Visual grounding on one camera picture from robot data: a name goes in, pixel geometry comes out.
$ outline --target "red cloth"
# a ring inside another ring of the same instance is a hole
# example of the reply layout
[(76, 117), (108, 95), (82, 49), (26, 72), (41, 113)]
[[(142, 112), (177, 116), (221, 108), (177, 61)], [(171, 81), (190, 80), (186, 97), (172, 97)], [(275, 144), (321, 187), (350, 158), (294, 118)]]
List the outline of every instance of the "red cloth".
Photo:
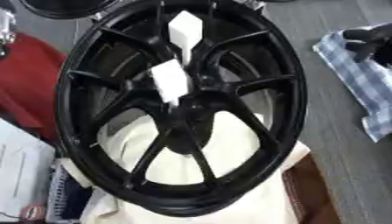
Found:
[(22, 127), (56, 140), (53, 98), (64, 55), (23, 33), (0, 59), (0, 109)]

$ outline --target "gray floor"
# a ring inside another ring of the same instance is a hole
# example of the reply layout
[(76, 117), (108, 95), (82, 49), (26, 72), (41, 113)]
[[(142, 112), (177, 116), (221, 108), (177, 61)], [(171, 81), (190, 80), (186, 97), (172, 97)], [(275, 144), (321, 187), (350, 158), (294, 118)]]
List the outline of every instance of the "gray floor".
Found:
[[(90, 25), (43, 19), (18, 8), (21, 31), (64, 53)], [(371, 142), (361, 127), (365, 111), (312, 51), (329, 31), (392, 22), (392, 1), (298, 0), (271, 3), (268, 13), (304, 64), (310, 103), (302, 140), (313, 150), (343, 223), (392, 223), (392, 136)]]

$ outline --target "beige cloth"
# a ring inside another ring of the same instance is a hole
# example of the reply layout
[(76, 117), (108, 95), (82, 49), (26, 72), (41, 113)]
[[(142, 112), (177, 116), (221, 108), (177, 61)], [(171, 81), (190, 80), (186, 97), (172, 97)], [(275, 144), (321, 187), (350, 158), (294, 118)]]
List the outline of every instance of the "beige cloth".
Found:
[[(261, 115), (257, 116), (261, 121), (263, 120)], [(130, 171), (157, 134), (155, 123), (145, 116), (121, 129), (106, 143), (102, 143), (112, 159)], [(258, 146), (258, 139), (248, 126), (230, 113), (220, 112), (215, 117), (211, 140), (203, 152), (215, 175), (219, 177), (246, 161)], [(279, 170), (233, 205), (216, 213), (195, 218), (172, 218), (150, 212), (97, 190), (87, 205), (81, 222), (85, 224), (297, 224), (297, 218), (284, 189), (282, 173), (308, 153), (309, 149), (305, 145), (297, 143), (294, 151)], [(87, 186), (88, 181), (78, 172), (75, 168), (71, 169), (71, 175)], [(183, 157), (168, 149), (164, 149), (151, 164), (147, 178), (172, 185), (198, 183), (203, 179), (200, 168), (192, 157)]]

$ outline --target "plaid cloth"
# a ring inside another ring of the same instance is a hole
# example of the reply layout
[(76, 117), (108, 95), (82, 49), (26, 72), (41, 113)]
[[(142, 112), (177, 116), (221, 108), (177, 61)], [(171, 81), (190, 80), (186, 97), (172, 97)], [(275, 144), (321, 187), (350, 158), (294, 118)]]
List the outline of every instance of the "plaid cloth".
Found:
[(368, 116), (362, 119), (362, 124), (377, 143), (392, 132), (392, 73), (371, 59), (354, 62), (354, 54), (345, 48), (346, 40), (342, 32), (324, 36), (313, 50), (335, 71), (367, 110)]

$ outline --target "hand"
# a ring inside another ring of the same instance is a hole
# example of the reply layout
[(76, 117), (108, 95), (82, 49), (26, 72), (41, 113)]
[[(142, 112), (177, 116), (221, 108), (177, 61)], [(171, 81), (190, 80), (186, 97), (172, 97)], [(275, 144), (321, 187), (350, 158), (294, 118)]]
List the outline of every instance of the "hand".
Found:
[(392, 64), (392, 24), (375, 27), (372, 30), (348, 30), (343, 37), (349, 40), (346, 49), (355, 52), (354, 60), (362, 62), (372, 57), (383, 66)]

